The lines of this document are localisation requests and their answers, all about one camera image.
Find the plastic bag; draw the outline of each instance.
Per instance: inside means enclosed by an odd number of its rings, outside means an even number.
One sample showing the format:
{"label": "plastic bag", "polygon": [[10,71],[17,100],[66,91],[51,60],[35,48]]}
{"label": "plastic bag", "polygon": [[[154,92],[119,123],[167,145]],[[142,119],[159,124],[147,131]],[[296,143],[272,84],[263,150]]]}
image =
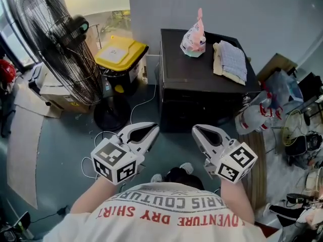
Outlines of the plastic bag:
{"label": "plastic bag", "polygon": [[202,22],[202,8],[198,9],[197,23],[185,33],[181,49],[191,57],[199,57],[205,52],[205,34]]}
{"label": "plastic bag", "polygon": [[274,72],[265,84],[276,97],[272,104],[274,109],[280,106],[285,113],[288,113],[303,103],[303,95],[296,79],[285,71]]}

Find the white plastic bag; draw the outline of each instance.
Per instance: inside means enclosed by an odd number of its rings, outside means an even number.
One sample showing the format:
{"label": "white plastic bag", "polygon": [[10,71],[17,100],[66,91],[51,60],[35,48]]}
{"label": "white plastic bag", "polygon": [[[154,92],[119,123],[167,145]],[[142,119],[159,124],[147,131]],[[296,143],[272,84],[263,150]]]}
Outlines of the white plastic bag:
{"label": "white plastic bag", "polygon": [[205,34],[202,22],[202,8],[198,10],[197,23],[185,33],[181,49],[191,57],[199,57],[205,52]]}

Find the yellow bin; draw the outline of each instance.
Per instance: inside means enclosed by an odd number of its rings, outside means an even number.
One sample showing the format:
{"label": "yellow bin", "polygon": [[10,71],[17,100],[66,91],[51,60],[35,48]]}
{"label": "yellow bin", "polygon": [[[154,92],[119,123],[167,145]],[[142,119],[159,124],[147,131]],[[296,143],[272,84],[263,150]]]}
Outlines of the yellow bin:
{"label": "yellow bin", "polygon": [[147,45],[131,38],[112,36],[94,59],[115,91],[131,95],[138,86],[139,61],[147,50]]}
{"label": "yellow bin", "polygon": [[140,61],[148,46],[131,38],[111,36],[111,40],[95,56],[95,62],[113,71],[126,71]]}

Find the white shirt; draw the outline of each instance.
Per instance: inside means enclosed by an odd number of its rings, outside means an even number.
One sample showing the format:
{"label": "white shirt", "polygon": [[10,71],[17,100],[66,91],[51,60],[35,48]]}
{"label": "white shirt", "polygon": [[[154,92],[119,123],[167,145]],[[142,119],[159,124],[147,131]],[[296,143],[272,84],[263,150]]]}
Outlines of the white shirt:
{"label": "white shirt", "polygon": [[93,213],[68,214],[44,241],[258,242],[265,237],[214,193],[149,183],[109,198]]}

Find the yellow lid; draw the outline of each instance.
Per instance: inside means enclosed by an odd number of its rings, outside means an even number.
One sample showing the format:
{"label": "yellow lid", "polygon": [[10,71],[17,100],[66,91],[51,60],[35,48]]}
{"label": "yellow lid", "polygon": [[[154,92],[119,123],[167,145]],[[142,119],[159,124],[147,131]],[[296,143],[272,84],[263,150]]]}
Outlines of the yellow lid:
{"label": "yellow lid", "polygon": [[95,62],[114,71],[129,69],[147,45],[131,38],[111,36],[111,40],[94,57]]}

